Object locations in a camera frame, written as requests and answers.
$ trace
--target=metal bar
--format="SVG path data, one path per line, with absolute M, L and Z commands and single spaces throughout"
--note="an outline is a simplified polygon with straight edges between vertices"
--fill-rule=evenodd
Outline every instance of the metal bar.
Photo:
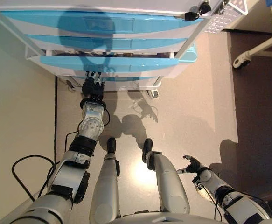
M 272 57 L 272 51 L 260 51 L 256 54 L 254 54 L 254 56 L 264 56 L 264 57 Z
M 162 79 L 163 79 L 163 76 L 159 76 L 153 85 L 158 86 L 161 83 Z
M 64 80 L 69 80 L 73 85 L 74 87 L 81 87 L 81 85 L 72 77 L 72 76 L 57 76 L 59 78 L 62 78 Z
M 37 55 L 43 55 L 41 49 L 39 49 L 31 40 L 26 38 L 5 16 L 0 15 L 0 24 L 4 26 L 9 32 L 15 35 L 20 41 L 28 46 Z
M 190 38 L 187 39 L 187 41 L 183 44 L 183 46 L 180 48 L 180 50 L 175 55 L 175 58 L 181 58 L 188 48 L 192 46 L 198 35 L 205 30 L 208 27 L 208 24 L 211 22 L 211 19 L 204 19 L 202 22 L 199 23 L 195 31 L 192 33 Z
M 249 50 L 249 55 L 254 56 L 257 55 L 259 52 L 264 51 L 265 49 L 269 48 L 272 46 L 272 37 L 263 43 L 259 44 L 258 46 L 252 48 Z

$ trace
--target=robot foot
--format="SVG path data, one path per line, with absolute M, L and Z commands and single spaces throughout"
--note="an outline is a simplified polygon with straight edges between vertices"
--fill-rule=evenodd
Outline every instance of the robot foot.
M 146 155 L 153 149 L 153 141 L 148 138 L 144 142 L 144 146 L 142 149 L 142 160 L 144 163 L 147 163 Z
M 107 142 L 107 153 L 115 153 L 116 151 L 116 140 L 115 138 L 109 138 Z

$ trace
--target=black joint band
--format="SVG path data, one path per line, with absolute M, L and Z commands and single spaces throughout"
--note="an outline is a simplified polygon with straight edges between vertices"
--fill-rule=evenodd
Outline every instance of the black joint band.
M 225 196 L 234 191 L 236 190 L 234 190 L 232 187 L 228 185 L 221 186 L 216 190 L 215 198 L 216 200 L 219 201 L 220 205 L 222 206 L 222 202 Z
M 89 177 L 90 177 L 90 173 L 85 172 L 84 175 L 83 175 L 83 178 L 82 178 L 82 180 L 80 182 L 79 188 L 77 190 L 75 199 L 74 199 L 75 204 L 79 204 L 83 200 L 83 198 L 85 196 L 85 192 L 86 192 L 87 187 L 88 187 Z
M 12 221 L 10 224 L 12 224 L 12 223 L 14 223 L 15 221 L 18 221 L 18 220 L 20 220 L 20 219 L 27 219 L 27 222 L 26 222 L 26 223 L 31 222 L 31 220 L 33 220 L 33 219 L 36 219 L 36 220 L 38 220 L 38 221 L 43 222 L 44 224 L 50 224 L 50 223 L 48 223 L 45 219 L 40 218 L 40 217 L 37 217 L 37 216 L 22 216 L 22 217 L 19 217 L 19 218 L 15 219 L 15 220 Z
M 250 218 L 248 218 L 244 224 L 258 224 L 263 220 L 263 218 L 258 214 L 255 213 L 254 215 L 252 215 Z
M 97 101 L 97 100 L 93 100 L 91 98 L 84 98 L 81 100 L 80 102 L 80 108 L 83 109 L 83 106 L 85 104 L 85 102 L 94 102 L 94 103 L 98 103 L 100 104 L 104 109 L 106 108 L 106 103 L 104 101 Z
M 82 153 L 92 157 L 97 142 L 84 136 L 77 136 L 70 145 L 70 151 Z
M 47 193 L 47 195 L 61 196 L 65 200 L 70 199 L 70 201 L 71 201 L 71 208 L 72 208 L 72 204 L 73 204 L 72 190 L 73 190 L 73 188 L 69 188 L 69 187 L 66 187 L 66 186 L 61 186 L 61 185 L 53 184 L 52 187 L 51 187 L 51 191 L 49 193 Z

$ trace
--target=white basket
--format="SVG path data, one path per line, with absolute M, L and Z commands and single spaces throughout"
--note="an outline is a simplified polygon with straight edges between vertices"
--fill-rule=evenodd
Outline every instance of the white basket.
M 205 32 L 218 33 L 241 15 L 247 15 L 247 3 L 245 0 L 230 0 L 225 6 L 222 15 L 214 15 Z

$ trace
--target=black knob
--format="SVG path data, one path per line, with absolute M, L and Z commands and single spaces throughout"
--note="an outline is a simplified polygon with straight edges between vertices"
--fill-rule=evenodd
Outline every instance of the black knob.
M 188 12 L 184 14 L 184 20 L 185 21 L 194 21 L 199 18 L 198 13 Z
M 86 189 L 88 187 L 89 177 L 90 177 L 90 173 L 87 173 L 87 171 L 86 171 L 82 177 L 80 186 L 77 190 L 76 197 L 74 199 L 74 204 L 79 204 L 83 200 L 83 198 L 85 196 Z
M 199 7 L 199 14 L 203 15 L 207 12 L 211 11 L 211 7 L 208 1 L 203 2 Z

